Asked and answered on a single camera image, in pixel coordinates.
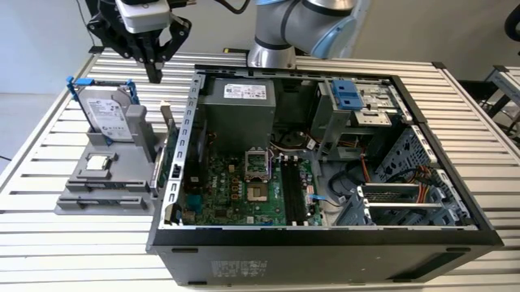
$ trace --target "gray wall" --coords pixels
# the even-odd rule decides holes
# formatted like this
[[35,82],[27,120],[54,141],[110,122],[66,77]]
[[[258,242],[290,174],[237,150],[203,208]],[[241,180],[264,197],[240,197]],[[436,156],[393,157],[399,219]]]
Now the gray wall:
[[[85,0],[79,1],[89,21]],[[175,10],[194,23],[181,50],[222,52],[225,46],[248,49],[254,37],[256,6],[234,15],[210,0],[198,2]],[[242,2],[230,0],[236,6]],[[93,45],[75,0],[0,0],[0,35],[0,92],[59,93]]]
[[[175,10],[194,23],[182,51],[253,44],[256,7],[234,15],[214,1]],[[238,6],[244,0],[230,0]],[[439,60],[457,77],[483,78],[492,64],[520,65],[520,43],[503,22],[518,0],[372,0],[353,57]],[[75,0],[0,0],[0,92],[56,94],[91,47]]]
[[75,0],[0,0],[0,36],[0,92],[60,92],[93,45]]
[[519,0],[372,0],[353,58],[441,61],[457,78],[520,66],[504,21]]

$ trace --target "label sticker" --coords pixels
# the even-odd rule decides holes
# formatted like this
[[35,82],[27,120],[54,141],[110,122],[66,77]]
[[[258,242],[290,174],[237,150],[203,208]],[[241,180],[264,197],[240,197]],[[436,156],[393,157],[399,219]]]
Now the label sticker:
[[313,150],[313,149],[314,149],[314,146],[316,146],[316,141],[314,141],[314,139],[310,139],[310,140],[309,140],[309,143],[308,143],[308,149],[309,149],[309,150]]
[[266,260],[213,260],[214,277],[264,277],[268,270]]
[[101,132],[114,141],[131,140],[129,124],[118,102],[111,99],[90,99],[89,107]]
[[225,99],[268,99],[265,85],[228,84]]

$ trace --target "ram slot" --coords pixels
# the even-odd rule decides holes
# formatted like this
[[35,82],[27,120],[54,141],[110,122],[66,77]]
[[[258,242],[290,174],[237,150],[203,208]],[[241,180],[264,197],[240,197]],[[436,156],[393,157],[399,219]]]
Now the ram slot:
[[281,172],[288,225],[304,225],[304,221],[306,220],[306,206],[301,191],[298,162],[284,161]]

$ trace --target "blue latch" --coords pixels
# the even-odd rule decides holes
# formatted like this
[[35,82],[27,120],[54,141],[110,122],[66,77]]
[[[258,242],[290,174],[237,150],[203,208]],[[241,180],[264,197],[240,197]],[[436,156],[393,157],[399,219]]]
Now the blue latch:
[[339,109],[360,110],[364,108],[364,101],[355,82],[349,80],[333,80],[333,94],[339,99]]

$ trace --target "slotted metal surface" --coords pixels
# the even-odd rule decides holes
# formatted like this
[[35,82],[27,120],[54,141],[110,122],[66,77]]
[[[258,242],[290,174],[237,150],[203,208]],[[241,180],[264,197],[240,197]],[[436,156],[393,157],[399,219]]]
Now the slotted metal surface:
[[[138,84],[147,120],[163,131],[159,102],[183,114],[194,64],[244,66],[242,54],[177,54],[159,85],[145,70],[107,51],[79,75]],[[449,73],[429,63],[372,60],[322,61],[300,57],[300,69],[396,74],[412,93],[506,247],[427,284],[372,285],[364,291],[520,290],[519,153]],[[181,289],[159,258],[145,254],[151,217],[56,216],[55,202],[87,143],[83,113],[64,92],[0,176],[0,283],[3,291],[123,291]],[[359,286],[218,287],[220,291],[360,290]]]

